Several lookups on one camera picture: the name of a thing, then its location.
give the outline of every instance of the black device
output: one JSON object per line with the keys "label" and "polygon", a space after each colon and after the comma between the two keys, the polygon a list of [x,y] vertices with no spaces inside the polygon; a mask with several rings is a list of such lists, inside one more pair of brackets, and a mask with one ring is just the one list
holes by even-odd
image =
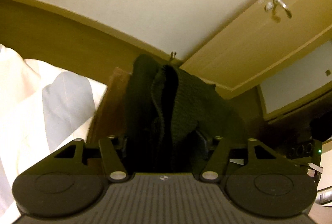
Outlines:
{"label": "black device", "polygon": [[314,223],[307,163],[256,139],[215,137],[202,148],[199,174],[128,174],[125,137],[75,139],[16,178],[15,223]]}

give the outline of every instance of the ribbed surface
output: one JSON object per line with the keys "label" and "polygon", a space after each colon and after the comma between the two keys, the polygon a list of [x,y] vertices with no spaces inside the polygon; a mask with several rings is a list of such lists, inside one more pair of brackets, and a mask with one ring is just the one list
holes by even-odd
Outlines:
{"label": "ribbed surface", "polygon": [[263,220],[235,208],[218,186],[196,181],[191,174],[136,175],[113,184],[97,206],[63,220],[24,216],[17,224],[313,224],[307,216],[289,220]]}

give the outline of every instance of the dark cloth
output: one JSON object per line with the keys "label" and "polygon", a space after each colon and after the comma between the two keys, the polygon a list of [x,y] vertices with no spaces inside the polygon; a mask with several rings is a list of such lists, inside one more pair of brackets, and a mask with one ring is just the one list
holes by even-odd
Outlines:
{"label": "dark cloth", "polygon": [[166,173],[203,168],[206,160],[197,157],[190,143],[196,131],[245,143],[242,119],[214,88],[184,70],[140,55],[124,98],[128,169]]}

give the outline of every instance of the white bedding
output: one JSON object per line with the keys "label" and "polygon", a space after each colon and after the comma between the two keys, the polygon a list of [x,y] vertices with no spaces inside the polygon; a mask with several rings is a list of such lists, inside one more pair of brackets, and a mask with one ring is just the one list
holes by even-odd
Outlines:
{"label": "white bedding", "polygon": [[20,216],[11,194],[17,175],[72,139],[86,139],[105,90],[0,44],[0,224]]}

